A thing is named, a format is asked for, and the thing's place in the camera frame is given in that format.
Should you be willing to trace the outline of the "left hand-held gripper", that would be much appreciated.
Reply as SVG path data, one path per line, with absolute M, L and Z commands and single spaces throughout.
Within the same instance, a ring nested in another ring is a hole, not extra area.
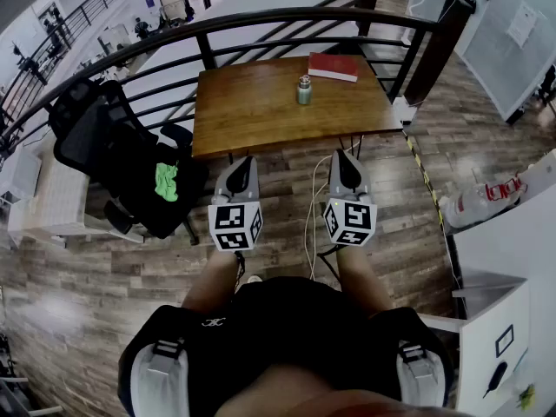
M 263 225 L 256 159 L 246 156 L 232 163 L 218 177 L 215 189 L 208 221 L 217 249 L 254 249 Z

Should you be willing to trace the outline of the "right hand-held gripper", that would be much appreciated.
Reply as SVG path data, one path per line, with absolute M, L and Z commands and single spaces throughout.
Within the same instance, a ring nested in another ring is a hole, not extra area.
M 333 244 L 361 247 L 374 235 L 377 206 L 368 193 L 369 184 L 366 169 L 353 155 L 341 149 L 333 153 L 323 213 Z

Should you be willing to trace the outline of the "person's left forearm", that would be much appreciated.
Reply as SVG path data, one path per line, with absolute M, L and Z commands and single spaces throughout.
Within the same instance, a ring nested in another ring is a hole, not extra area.
M 235 294 L 239 268 L 235 254 L 215 251 L 187 292 L 182 307 L 199 314 L 223 309 Z

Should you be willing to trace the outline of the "person's right forearm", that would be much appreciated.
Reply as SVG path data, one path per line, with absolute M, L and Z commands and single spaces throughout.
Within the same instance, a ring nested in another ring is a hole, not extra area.
M 373 271 L 363 247 L 336 252 L 341 291 L 367 316 L 394 308 L 386 287 Z

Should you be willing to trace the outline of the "green cloth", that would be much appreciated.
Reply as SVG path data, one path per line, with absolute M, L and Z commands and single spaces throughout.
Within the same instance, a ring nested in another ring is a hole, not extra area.
M 177 172 L 178 168 L 176 165 L 172 166 L 163 162 L 156 164 L 155 192 L 167 202 L 176 202 L 178 199 L 175 181 Z

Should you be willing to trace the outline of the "yellow black hazard tape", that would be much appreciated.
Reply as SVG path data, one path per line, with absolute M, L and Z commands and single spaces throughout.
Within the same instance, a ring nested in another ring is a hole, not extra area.
M 425 184 L 425 187 L 427 188 L 427 191 L 429 192 L 429 195 L 431 196 L 433 203 L 434 203 L 434 209 L 436 211 L 436 214 L 438 216 L 438 220 L 439 220 L 439 224 L 440 224 L 440 229 L 442 231 L 442 233 L 445 233 L 445 223 L 444 223 L 444 217 L 443 214 L 441 213 L 441 209 L 440 209 L 440 204 L 439 204 L 439 198 L 436 194 L 436 191 L 434 190 L 434 187 L 431 183 L 431 179 L 425 169 L 425 167 L 423 166 L 423 163 L 416 151 L 416 148 L 414 146 L 414 144 L 412 143 L 412 141 L 410 140 L 409 136 L 407 135 L 407 133 L 402 130 L 402 134 L 406 140 L 407 146 L 409 147 L 409 149 L 411 150 L 413 156 L 414 156 L 414 160 L 416 161 L 416 164 L 422 174 L 423 177 L 423 182 Z

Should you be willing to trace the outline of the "white adapter box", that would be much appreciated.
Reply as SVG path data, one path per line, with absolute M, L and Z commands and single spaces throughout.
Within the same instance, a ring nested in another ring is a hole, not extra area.
M 394 117 L 402 125 L 409 125 L 412 123 L 416 112 L 416 106 L 410 106 L 404 96 L 398 96 L 393 102 Z

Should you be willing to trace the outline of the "red hardcover book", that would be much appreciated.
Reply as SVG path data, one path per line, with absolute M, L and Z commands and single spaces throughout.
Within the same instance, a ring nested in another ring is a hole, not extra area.
M 308 74 L 356 83 L 358 80 L 358 66 L 351 56 L 312 52 L 308 57 Z

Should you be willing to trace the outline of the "clear plastic bag red print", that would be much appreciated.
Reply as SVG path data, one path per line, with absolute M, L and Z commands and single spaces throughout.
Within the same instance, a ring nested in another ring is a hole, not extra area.
M 451 228 L 485 222 L 520 201 L 527 184 L 515 176 L 506 182 L 476 184 L 440 201 L 440 212 Z

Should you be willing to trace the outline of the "black mesh office chair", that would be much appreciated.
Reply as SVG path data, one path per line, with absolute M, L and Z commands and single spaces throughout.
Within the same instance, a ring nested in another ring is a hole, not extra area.
M 167 124 L 160 133 L 174 145 L 160 142 L 139 122 L 119 82 L 86 78 L 73 82 L 57 98 L 49 125 L 56 136 L 55 158 L 109 191 L 103 212 L 118 232 L 127 234 L 141 224 L 164 239 L 183 225 L 191 244 L 198 244 L 188 216 L 203 193 L 209 170 L 192 156 L 191 131 Z M 178 168 L 176 202 L 155 192 L 159 162 Z

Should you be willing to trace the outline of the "person's black shirt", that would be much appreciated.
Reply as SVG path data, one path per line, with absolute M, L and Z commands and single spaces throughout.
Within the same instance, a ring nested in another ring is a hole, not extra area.
M 301 277 L 243 285 L 223 309 L 159 307 L 124 350 L 118 395 L 129 417 L 214 417 L 269 367 L 307 369 L 338 390 L 409 402 L 426 361 L 447 402 L 453 366 L 411 308 L 367 317 L 341 292 Z

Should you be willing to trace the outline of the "white cabinet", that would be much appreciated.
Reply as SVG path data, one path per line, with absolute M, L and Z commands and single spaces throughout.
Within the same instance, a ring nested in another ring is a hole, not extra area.
M 512 400 L 496 417 L 544 417 L 556 406 L 556 149 L 522 174 L 528 189 L 520 204 L 455 235 L 464 276 L 525 278 L 530 288 L 530 340 L 526 373 L 535 386 L 533 408 Z

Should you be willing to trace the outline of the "white side table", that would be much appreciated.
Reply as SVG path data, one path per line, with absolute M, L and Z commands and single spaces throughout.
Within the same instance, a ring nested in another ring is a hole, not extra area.
M 69 236 L 113 235 L 143 243 L 133 232 L 122 234 L 108 220 L 85 213 L 89 177 L 61 164 L 53 153 L 54 138 L 47 135 L 28 148 L 42 160 L 35 196 L 10 207 L 7 232 L 16 245 L 27 237 L 64 248 Z

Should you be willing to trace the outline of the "white board partition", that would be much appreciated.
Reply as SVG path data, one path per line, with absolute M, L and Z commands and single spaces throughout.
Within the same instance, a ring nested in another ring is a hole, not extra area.
M 520 49 L 506 30 L 522 1 L 537 11 L 538 20 Z M 556 63 L 556 0 L 489 0 L 475 4 L 457 52 L 501 118 L 507 123 L 516 122 Z

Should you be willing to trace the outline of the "person's chin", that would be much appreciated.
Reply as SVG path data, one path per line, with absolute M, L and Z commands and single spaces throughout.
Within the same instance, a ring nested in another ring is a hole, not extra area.
M 268 368 L 227 400 L 215 417 L 472 417 L 444 407 L 415 407 L 367 390 L 334 390 L 313 372 Z

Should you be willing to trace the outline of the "white paper sheet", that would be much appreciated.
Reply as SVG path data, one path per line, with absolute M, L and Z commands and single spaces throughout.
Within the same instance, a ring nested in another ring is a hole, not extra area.
M 538 13 L 522 1 L 506 33 L 522 49 L 538 20 Z

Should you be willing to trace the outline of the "black handheld device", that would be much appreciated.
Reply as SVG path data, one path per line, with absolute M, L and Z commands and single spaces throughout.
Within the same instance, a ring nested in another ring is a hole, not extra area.
M 490 392 L 495 391 L 499 387 L 499 385 L 501 383 L 501 380 L 502 380 L 504 374 L 507 371 L 507 367 L 508 367 L 508 365 L 505 361 L 501 361 L 499 363 L 499 365 L 495 368 L 495 370 L 493 372 L 493 376 L 488 383 L 486 392 L 483 395 L 483 397 L 486 397 Z

